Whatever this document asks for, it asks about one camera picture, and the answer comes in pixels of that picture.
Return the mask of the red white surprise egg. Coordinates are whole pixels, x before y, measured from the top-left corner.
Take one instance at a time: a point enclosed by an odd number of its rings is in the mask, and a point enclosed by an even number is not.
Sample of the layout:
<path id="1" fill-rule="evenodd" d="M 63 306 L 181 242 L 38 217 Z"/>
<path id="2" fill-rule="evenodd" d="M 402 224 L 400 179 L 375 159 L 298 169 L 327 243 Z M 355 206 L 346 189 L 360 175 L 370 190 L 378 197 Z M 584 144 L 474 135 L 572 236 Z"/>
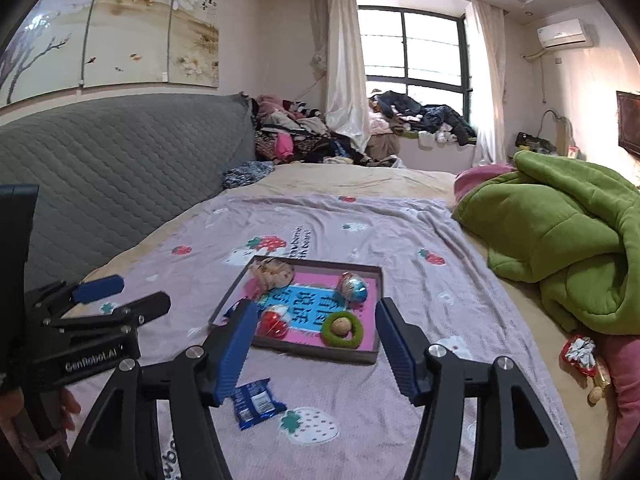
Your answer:
<path id="1" fill-rule="evenodd" d="M 285 304 L 275 304 L 265 308 L 260 315 L 256 335 L 274 339 L 283 339 L 290 329 L 292 316 Z"/>

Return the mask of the brown walnut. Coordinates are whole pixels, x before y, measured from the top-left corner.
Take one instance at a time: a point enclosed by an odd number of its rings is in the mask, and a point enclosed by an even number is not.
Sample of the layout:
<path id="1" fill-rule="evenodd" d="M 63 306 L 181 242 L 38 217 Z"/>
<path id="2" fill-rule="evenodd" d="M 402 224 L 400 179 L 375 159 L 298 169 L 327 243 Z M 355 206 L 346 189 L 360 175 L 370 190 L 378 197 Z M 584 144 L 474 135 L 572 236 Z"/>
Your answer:
<path id="1" fill-rule="evenodd" d="M 331 332 L 337 337 L 347 337 L 352 332 L 352 321 L 346 316 L 336 318 L 331 323 Z"/>

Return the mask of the peanut on bed edge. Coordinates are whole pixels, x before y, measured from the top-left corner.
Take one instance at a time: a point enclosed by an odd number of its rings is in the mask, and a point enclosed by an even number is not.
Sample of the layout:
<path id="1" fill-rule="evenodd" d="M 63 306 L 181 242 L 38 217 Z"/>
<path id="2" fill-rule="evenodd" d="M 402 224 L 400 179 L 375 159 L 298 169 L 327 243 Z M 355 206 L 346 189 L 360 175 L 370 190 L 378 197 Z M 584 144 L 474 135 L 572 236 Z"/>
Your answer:
<path id="1" fill-rule="evenodd" d="M 603 398 L 603 389 L 599 386 L 594 386 L 590 393 L 588 393 L 588 402 L 590 405 L 596 405 Z"/>

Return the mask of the red white candy wrapper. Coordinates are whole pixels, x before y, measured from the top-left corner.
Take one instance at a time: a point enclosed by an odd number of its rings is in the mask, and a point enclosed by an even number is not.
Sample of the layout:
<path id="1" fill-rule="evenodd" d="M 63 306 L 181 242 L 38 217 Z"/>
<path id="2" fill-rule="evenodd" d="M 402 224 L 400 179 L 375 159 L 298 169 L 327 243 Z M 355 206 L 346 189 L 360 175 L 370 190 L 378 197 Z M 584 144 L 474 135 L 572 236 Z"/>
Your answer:
<path id="1" fill-rule="evenodd" d="M 560 358 L 585 376 L 593 377 L 596 374 L 596 343 L 588 336 L 570 338 L 564 344 Z"/>

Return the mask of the small blue Oreo packet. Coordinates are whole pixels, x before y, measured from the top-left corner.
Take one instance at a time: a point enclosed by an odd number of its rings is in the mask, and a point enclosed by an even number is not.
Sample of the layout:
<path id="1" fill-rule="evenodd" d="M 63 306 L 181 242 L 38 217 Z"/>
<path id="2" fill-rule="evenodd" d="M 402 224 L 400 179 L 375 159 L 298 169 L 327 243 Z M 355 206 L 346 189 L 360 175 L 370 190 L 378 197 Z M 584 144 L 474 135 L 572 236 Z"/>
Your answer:
<path id="1" fill-rule="evenodd" d="M 286 405 L 276 399 L 269 383 L 269 378 L 258 379 L 234 389 L 234 414 L 241 430 L 252 428 L 286 411 Z"/>

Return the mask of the pink strawberry print blanket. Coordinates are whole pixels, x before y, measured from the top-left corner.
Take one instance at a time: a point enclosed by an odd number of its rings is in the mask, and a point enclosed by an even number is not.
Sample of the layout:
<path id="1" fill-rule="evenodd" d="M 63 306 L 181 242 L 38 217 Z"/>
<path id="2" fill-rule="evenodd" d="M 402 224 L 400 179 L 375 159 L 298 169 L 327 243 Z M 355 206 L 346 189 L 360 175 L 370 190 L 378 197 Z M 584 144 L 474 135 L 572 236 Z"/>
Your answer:
<path id="1" fill-rule="evenodd" d="M 508 356 L 547 411 L 570 464 L 574 431 L 532 331 L 483 257 L 439 200 L 341 196 L 221 196 L 122 271 L 124 290 L 89 304 L 107 315 L 162 290 L 171 307 L 139 333 L 145 364 L 201 342 L 222 298 L 258 256 L 375 266 L 384 295 L 430 341 L 490 363 Z M 226 402 L 213 419 L 237 479 L 399 479 L 407 469 L 421 412 L 397 387 L 386 356 L 371 365 L 306 359 L 252 349 L 241 382 L 267 379 L 293 411 L 316 408 L 335 437 L 306 443 L 277 419 L 241 429 Z"/>

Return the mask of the dark tray with pink base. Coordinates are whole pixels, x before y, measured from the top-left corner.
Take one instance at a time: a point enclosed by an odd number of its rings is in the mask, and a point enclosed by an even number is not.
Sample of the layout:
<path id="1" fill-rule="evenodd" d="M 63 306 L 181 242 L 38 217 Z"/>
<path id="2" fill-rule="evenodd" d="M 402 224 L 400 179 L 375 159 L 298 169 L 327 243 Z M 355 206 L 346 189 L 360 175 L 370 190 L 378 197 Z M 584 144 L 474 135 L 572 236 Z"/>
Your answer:
<path id="1" fill-rule="evenodd" d="M 243 299 L 258 304 L 260 312 L 272 306 L 285 306 L 284 318 L 288 322 L 286 334 L 282 337 L 256 334 L 254 346 L 333 362 L 367 365 L 376 362 L 380 342 L 374 314 L 375 305 L 384 292 L 381 268 L 356 263 L 281 258 L 282 262 L 293 268 L 292 284 L 285 288 L 265 290 L 252 272 L 254 263 L 265 260 L 264 256 L 250 259 L 213 310 L 209 317 L 210 324 L 222 325 L 227 322 L 235 306 Z M 351 304 L 338 292 L 338 281 L 346 272 L 363 279 L 368 296 L 362 304 Z M 331 347 L 321 338 L 321 327 L 326 318 L 334 312 L 345 311 L 356 315 L 363 328 L 362 341 L 355 349 Z"/>

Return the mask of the green fleece blanket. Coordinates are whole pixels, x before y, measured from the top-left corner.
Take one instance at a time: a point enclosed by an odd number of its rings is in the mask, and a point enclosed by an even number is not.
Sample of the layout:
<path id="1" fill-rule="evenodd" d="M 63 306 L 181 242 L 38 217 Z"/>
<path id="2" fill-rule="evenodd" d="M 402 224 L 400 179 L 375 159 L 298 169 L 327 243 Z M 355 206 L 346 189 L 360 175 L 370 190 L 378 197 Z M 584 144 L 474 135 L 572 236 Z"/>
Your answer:
<path id="1" fill-rule="evenodd" d="M 454 218 L 488 249 L 488 266 L 536 284 L 567 332 L 639 333 L 639 191 L 592 162 L 519 152 L 513 171 L 466 194 Z"/>

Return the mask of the pile of clothes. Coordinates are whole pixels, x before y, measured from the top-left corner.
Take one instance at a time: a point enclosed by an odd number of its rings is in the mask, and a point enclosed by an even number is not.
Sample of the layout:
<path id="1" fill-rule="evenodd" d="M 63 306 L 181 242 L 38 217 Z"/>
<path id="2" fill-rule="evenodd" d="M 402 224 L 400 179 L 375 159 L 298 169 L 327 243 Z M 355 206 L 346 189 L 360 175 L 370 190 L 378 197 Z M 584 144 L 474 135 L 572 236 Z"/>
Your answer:
<path id="1" fill-rule="evenodd" d="M 262 94 L 250 99 L 255 129 L 255 159 L 227 170 L 222 187 L 242 188 L 269 176 L 277 166 L 337 164 L 400 168 L 395 154 L 370 156 L 352 147 L 347 136 L 332 131 L 320 110 L 304 102 L 282 100 Z"/>

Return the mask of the pink pillow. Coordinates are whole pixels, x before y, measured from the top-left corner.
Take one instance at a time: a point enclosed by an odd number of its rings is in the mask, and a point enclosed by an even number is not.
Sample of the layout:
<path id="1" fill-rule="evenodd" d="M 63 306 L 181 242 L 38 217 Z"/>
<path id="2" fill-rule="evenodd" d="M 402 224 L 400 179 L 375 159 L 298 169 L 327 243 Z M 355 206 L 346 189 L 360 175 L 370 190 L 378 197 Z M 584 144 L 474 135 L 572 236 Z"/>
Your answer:
<path id="1" fill-rule="evenodd" d="M 454 199 L 456 203 L 460 203 L 469 192 L 472 192 L 474 188 L 484 182 L 513 170 L 514 168 L 510 165 L 492 164 L 472 167 L 460 172 L 454 179 Z"/>

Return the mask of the clothes on window sill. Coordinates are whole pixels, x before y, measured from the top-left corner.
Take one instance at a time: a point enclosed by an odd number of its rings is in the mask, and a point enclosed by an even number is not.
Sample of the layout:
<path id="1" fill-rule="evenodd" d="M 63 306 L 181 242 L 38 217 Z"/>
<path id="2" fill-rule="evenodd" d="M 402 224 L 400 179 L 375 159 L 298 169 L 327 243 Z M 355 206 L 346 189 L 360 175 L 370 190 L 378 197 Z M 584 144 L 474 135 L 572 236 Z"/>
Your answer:
<path id="1" fill-rule="evenodd" d="M 437 143 L 475 145 L 477 134 L 471 125 L 448 105 L 422 105 L 405 93 L 385 91 L 369 98 L 370 110 L 378 114 L 393 133 L 418 136 L 427 133 Z"/>

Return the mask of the white curtain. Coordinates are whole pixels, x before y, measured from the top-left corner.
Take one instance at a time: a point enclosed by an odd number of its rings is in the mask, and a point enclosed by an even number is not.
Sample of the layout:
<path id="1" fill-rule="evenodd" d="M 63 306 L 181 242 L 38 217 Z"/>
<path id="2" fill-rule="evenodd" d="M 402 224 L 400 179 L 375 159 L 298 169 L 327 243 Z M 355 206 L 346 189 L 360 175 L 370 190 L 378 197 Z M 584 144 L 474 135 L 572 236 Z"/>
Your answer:
<path id="1" fill-rule="evenodd" d="M 357 0 L 310 0 L 310 19 L 311 67 L 326 81 L 326 125 L 362 153 L 371 133 Z"/>
<path id="2" fill-rule="evenodd" d="M 470 124 L 476 132 L 472 165 L 506 162 L 504 90 L 506 21 L 502 9 L 472 0 L 465 10 L 470 55 Z"/>

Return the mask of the dark wooden cabinet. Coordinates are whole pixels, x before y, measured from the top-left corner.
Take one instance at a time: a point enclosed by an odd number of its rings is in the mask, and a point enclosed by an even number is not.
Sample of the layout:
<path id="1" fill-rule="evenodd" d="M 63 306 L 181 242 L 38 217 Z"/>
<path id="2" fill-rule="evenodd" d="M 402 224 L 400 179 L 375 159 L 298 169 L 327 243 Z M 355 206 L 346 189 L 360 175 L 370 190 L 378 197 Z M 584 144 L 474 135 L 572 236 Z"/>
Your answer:
<path id="1" fill-rule="evenodd" d="M 618 145 L 629 154 L 640 156 L 640 96 L 617 91 Z"/>

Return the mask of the white air conditioner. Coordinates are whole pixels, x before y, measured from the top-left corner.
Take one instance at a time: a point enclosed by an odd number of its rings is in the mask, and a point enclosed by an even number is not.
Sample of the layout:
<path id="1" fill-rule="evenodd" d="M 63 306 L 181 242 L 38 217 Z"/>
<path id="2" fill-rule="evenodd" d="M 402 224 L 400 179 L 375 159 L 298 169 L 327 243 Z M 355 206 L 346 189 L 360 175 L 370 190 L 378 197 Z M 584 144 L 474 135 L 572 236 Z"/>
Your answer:
<path id="1" fill-rule="evenodd" d="M 579 18 L 542 26 L 537 29 L 541 47 L 547 50 L 590 48 L 593 45 L 587 25 Z"/>

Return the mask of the blossom wall painting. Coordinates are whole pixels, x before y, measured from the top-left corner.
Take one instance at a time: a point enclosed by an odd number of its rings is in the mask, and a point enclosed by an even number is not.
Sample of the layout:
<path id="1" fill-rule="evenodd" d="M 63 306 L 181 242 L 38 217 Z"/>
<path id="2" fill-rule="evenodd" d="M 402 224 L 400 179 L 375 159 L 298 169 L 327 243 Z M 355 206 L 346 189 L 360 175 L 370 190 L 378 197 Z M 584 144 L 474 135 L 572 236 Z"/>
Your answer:
<path id="1" fill-rule="evenodd" d="M 219 84 L 217 0 L 38 0 L 1 55 L 1 103 L 114 84 Z"/>

